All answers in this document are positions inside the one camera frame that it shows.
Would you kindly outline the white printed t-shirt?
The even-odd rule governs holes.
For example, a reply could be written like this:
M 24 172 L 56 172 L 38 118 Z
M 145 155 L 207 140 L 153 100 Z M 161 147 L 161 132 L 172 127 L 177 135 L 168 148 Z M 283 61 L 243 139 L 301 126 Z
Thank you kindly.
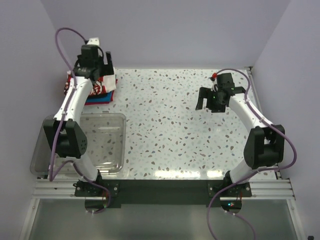
M 94 84 L 89 97 L 106 95 L 116 89 L 116 75 L 105 75 L 100 77 Z

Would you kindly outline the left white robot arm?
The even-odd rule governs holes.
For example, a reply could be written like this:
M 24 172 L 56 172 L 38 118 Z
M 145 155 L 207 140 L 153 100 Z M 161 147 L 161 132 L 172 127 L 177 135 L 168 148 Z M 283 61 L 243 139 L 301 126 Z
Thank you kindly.
M 87 42 L 74 66 L 70 67 L 71 79 L 63 103 L 52 119 L 43 122 L 43 129 L 51 149 L 48 178 L 53 181 L 62 169 L 54 168 L 55 157 L 70 163 L 82 181 L 94 182 L 99 171 L 86 153 L 87 137 L 80 127 L 80 118 L 90 92 L 99 78 L 110 67 L 104 63 L 104 52 L 98 44 Z

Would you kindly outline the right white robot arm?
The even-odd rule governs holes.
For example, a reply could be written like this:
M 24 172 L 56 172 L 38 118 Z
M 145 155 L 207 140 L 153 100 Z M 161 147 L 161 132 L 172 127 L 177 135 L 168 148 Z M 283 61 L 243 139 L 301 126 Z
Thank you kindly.
M 274 125 L 252 104 L 248 89 L 235 86 L 232 74 L 218 71 L 210 77 L 211 88 L 201 87 L 195 109 L 206 108 L 212 113 L 224 113 L 230 108 L 244 124 L 248 137 L 243 150 L 243 160 L 229 170 L 221 189 L 234 183 L 244 184 L 251 175 L 280 163 L 284 157 L 285 129 Z

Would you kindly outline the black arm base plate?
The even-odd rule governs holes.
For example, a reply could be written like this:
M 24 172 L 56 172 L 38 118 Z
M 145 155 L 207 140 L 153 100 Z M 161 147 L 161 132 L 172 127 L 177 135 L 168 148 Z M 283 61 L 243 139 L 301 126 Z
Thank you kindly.
M 85 199 L 88 210 L 121 208 L 123 205 L 205 205 L 220 207 L 214 198 L 222 180 L 133 180 L 100 179 L 95 185 L 73 184 L 75 197 Z

